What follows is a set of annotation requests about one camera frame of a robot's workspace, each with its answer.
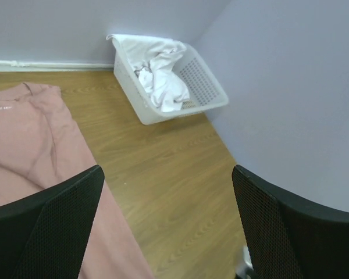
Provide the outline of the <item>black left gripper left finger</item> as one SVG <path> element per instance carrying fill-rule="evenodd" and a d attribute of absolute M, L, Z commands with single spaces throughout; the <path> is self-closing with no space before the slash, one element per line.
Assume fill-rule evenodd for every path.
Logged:
<path fill-rule="evenodd" d="M 95 165 L 0 206 L 0 278 L 77 278 L 104 179 Z"/>

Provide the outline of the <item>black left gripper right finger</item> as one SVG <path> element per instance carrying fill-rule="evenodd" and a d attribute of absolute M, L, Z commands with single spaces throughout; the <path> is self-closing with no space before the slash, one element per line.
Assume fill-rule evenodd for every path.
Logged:
<path fill-rule="evenodd" d="M 236 278 L 349 278 L 349 212 L 232 171 L 247 242 Z"/>

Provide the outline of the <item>dusty pink t-shirt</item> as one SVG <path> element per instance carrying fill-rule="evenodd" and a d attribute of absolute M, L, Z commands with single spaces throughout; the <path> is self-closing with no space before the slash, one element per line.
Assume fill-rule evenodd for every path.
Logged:
<path fill-rule="evenodd" d="M 0 91 L 0 206 L 95 165 L 58 87 L 23 83 Z M 104 186 L 80 278 L 154 275 L 108 186 Z"/>

